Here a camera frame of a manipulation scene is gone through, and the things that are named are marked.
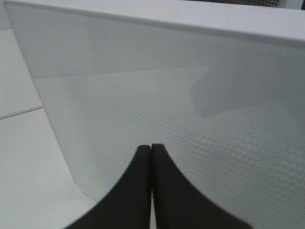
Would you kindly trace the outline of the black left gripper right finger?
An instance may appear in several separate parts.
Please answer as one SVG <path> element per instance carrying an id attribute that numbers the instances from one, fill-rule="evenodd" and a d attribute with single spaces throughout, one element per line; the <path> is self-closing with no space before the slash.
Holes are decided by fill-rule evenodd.
<path id="1" fill-rule="evenodd" d="M 250 229 L 196 189 L 163 144 L 152 145 L 152 193 L 159 229 Z"/>

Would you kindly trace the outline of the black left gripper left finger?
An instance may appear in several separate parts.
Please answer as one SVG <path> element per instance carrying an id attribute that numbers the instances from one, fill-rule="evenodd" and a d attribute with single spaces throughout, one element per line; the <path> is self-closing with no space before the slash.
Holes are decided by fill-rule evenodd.
<path id="1" fill-rule="evenodd" d="M 122 177 L 68 229 L 148 229 L 151 216 L 151 149 L 138 146 Z"/>

